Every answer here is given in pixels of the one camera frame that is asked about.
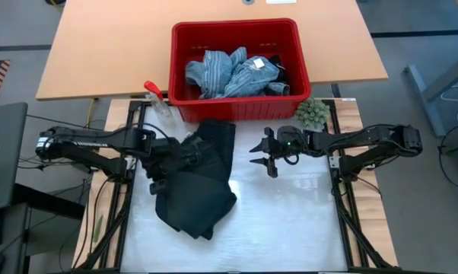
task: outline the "table leg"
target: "table leg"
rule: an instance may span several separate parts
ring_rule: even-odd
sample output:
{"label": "table leg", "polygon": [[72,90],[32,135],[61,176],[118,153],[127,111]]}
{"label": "table leg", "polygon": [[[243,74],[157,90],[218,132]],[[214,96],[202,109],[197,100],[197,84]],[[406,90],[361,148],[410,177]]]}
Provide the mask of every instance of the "table leg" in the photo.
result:
{"label": "table leg", "polygon": [[33,209],[39,209],[77,220],[82,220],[84,216],[85,207],[81,204],[16,183],[14,185],[13,204],[21,202],[27,203]]}
{"label": "table leg", "polygon": [[458,63],[449,68],[449,70],[429,86],[425,85],[415,65],[407,66],[405,68],[405,73],[412,80],[414,92],[420,97],[421,104],[432,124],[435,135],[444,136],[446,134],[446,129],[438,113],[435,100],[458,82]]}

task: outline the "red plastic bin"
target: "red plastic bin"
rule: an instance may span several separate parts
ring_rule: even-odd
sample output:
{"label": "red plastic bin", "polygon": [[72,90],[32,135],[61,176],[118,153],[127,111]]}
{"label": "red plastic bin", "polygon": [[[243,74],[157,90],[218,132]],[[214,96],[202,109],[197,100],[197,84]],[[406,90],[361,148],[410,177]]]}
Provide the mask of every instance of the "red plastic bin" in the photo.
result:
{"label": "red plastic bin", "polygon": [[[178,23],[172,35],[168,97],[185,122],[289,118],[310,96],[298,28],[291,19]],[[248,58],[279,55],[287,71],[290,95],[199,99],[200,88],[186,83],[187,63],[201,62],[206,50],[230,55],[240,46],[246,47]]]}

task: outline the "white work surface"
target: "white work surface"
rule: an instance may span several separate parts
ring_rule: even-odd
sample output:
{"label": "white work surface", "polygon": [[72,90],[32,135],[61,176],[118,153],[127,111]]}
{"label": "white work surface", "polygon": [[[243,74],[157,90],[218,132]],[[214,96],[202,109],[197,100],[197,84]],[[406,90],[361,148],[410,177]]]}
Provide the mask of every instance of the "white work surface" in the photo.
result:
{"label": "white work surface", "polygon": [[[198,125],[184,123],[176,108],[172,112],[176,127],[162,126],[151,107],[145,122],[182,141]],[[295,166],[278,161],[276,179],[264,166],[250,163],[264,155],[249,153],[264,137],[264,127],[276,134],[288,125],[298,123],[236,122],[229,184],[237,201],[215,225],[210,241],[176,232],[157,217],[156,197],[149,193],[151,180],[138,163],[121,272],[345,271],[327,159],[301,156]]]}

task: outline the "small plant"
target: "small plant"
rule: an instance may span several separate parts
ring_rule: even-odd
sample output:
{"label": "small plant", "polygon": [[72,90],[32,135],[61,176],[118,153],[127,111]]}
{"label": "small plant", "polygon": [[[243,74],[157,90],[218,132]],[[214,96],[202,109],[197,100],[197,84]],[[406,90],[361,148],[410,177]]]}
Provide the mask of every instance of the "small plant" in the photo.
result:
{"label": "small plant", "polygon": [[310,129],[322,130],[329,117],[329,106],[321,100],[309,98],[302,102],[295,111],[295,116],[302,126]]}

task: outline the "clothing label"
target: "clothing label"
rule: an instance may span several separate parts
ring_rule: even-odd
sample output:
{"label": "clothing label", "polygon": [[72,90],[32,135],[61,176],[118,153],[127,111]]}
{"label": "clothing label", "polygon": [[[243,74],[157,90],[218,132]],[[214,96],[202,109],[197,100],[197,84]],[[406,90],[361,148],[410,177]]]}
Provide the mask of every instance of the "clothing label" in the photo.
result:
{"label": "clothing label", "polygon": [[260,69],[265,66],[265,63],[261,60],[261,58],[258,58],[254,60],[253,62],[257,69]]}
{"label": "clothing label", "polygon": [[266,0],[266,4],[294,4],[297,0]]}

